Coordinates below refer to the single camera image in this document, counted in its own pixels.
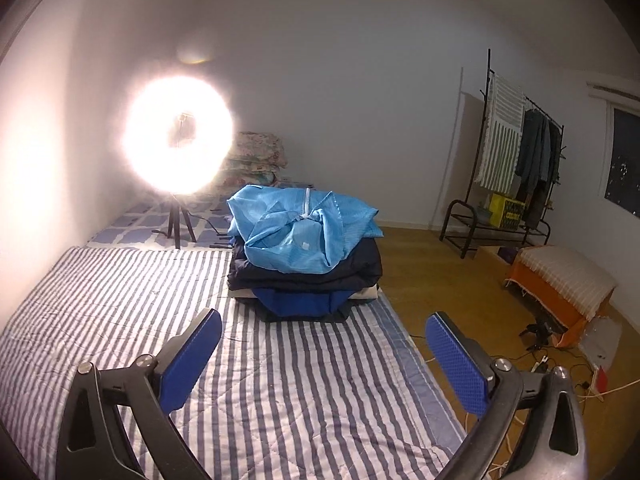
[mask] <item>light blue jacket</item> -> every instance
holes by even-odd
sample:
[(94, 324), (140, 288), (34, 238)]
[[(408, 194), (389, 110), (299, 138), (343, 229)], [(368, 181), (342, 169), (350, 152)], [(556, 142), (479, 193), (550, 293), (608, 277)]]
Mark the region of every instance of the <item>light blue jacket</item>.
[(227, 203), (228, 234), (241, 236), (247, 259), (263, 269), (324, 274), (361, 238), (382, 236), (377, 209), (333, 191), (245, 186)]

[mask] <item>blue clamp pad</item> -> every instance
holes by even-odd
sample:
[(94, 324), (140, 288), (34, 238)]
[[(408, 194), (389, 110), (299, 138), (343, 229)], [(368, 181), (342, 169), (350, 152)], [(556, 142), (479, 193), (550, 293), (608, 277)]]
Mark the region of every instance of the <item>blue clamp pad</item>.
[(222, 319), (217, 310), (207, 309), (194, 321), (185, 333), (176, 336), (175, 344), (182, 343), (175, 356), (162, 367), (156, 368), (156, 380), (159, 384), (158, 403), (165, 415), (179, 410), (191, 395), (191, 391), (222, 336)]
[(425, 336), (464, 409), (483, 416), (489, 403), (487, 380), (462, 343), (438, 314), (427, 319)]

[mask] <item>metal bolt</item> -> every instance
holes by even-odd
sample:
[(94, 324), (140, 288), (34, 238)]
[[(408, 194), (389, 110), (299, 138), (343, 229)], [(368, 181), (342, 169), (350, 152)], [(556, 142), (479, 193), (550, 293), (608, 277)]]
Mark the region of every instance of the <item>metal bolt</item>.
[(566, 379), (567, 377), (569, 377), (569, 370), (567, 370), (563, 366), (557, 366), (556, 368), (554, 368), (554, 373), (557, 376), (562, 377), (563, 379)]
[(500, 357), (499, 359), (496, 359), (494, 363), (495, 363), (495, 367), (498, 368), (498, 370), (501, 370), (503, 372), (508, 372), (509, 370), (511, 370), (511, 368), (513, 368), (513, 365), (511, 364), (511, 362), (508, 359), (505, 359), (504, 357)]
[(140, 368), (145, 368), (149, 366), (154, 361), (154, 357), (149, 354), (142, 354), (140, 357), (136, 359), (136, 366)]
[(90, 362), (85, 362), (85, 363), (80, 363), (78, 365), (78, 373), (85, 375), (87, 373), (89, 373), (92, 368), (94, 367), (94, 365), (92, 365)]

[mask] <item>window frame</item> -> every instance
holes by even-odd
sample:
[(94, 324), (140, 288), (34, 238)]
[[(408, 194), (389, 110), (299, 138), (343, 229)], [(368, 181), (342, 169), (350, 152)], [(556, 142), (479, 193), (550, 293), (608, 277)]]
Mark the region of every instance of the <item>window frame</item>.
[(628, 211), (621, 205), (616, 204), (613, 200), (609, 200), (607, 198), (607, 185), (609, 183), (609, 172), (611, 170), (611, 157), (613, 156), (613, 140), (614, 140), (614, 129), (615, 129), (615, 110), (620, 110), (621, 112), (626, 112), (627, 114), (635, 115), (640, 119), (640, 107), (629, 107), (625, 105), (618, 104), (616, 102), (607, 101), (607, 117), (606, 117), (606, 132), (605, 132), (605, 145), (604, 145), (604, 157), (602, 160), (602, 172), (600, 175), (600, 189), (598, 190), (598, 195), (602, 197), (607, 202), (611, 202), (613, 205), (617, 205), (618, 207), (624, 209), (629, 214), (631, 211)]

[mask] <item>stack of clothes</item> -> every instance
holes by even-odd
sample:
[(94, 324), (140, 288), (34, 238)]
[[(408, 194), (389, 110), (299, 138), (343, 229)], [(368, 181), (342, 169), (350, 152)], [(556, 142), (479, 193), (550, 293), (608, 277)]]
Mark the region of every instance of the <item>stack of clothes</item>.
[(247, 184), (276, 186), (280, 170), (287, 166), (282, 141), (274, 134), (239, 132), (210, 192), (230, 196)]
[(232, 297), (253, 300), (269, 320), (344, 320), (355, 301), (377, 298), (376, 209), (333, 192), (262, 186), (228, 204)]

